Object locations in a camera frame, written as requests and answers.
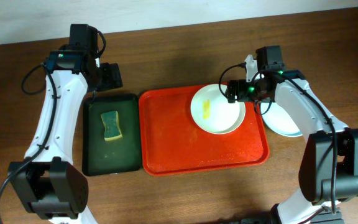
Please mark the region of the light blue plate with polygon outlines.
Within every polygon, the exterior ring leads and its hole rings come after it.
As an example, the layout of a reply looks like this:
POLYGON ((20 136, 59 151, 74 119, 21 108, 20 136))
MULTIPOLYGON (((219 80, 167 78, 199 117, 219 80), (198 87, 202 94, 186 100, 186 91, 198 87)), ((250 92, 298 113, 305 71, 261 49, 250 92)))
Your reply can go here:
POLYGON ((277 103, 261 103, 260 110, 263 113, 264 123, 275 133, 286 137, 300 137, 301 131, 291 119, 290 115, 277 103))

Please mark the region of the green and yellow sponge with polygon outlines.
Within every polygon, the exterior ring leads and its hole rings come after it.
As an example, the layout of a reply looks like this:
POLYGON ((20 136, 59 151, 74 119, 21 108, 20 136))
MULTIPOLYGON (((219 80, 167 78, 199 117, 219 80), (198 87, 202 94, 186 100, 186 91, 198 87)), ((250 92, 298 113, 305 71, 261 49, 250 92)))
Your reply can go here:
POLYGON ((119 126, 119 113, 117 111, 102 113, 101 120, 104 126, 105 141, 113 141, 122 138, 122 132, 119 126))

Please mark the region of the cream white plate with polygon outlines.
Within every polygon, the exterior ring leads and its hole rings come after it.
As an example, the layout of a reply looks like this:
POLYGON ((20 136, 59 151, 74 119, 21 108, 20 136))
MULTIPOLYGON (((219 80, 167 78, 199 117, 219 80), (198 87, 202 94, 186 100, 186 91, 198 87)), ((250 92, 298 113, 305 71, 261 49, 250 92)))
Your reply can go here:
POLYGON ((191 117, 203 131, 227 134, 236 130, 246 116, 245 103, 229 103, 218 84, 199 89, 190 103, 191 117))

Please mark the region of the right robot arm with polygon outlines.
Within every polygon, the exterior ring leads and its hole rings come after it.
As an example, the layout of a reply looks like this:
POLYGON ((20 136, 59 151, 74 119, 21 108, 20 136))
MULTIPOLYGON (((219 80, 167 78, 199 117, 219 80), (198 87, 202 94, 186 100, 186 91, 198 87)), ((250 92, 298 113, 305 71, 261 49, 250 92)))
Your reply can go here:
POLYGON ((221 94, 229 103, 277 103, 306 140, 299 188, 268 213, 241 223, 343 223, 340 203, 358 197, 358 128, 333 115, 299 70, 287 70, 280 46, 259 48, 239 66, 247 77, 230 80, 221 94))

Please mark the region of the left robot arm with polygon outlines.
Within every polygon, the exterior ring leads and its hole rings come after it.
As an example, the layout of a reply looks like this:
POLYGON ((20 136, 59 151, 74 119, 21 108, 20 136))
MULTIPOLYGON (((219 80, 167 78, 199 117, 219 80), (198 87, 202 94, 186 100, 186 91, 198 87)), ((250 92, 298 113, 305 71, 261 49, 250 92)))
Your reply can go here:
POLYGON ((39 65, 45 99, 34 138, 23 161, 11 162, 1 188, 12 185, 26 212, 51 223, 95 223, 87 206, 88 181, 73 166, 73 138, 88 92, 123 86, 116 63, 100 63, 103 33, 72 24, 69 42, 39 65))

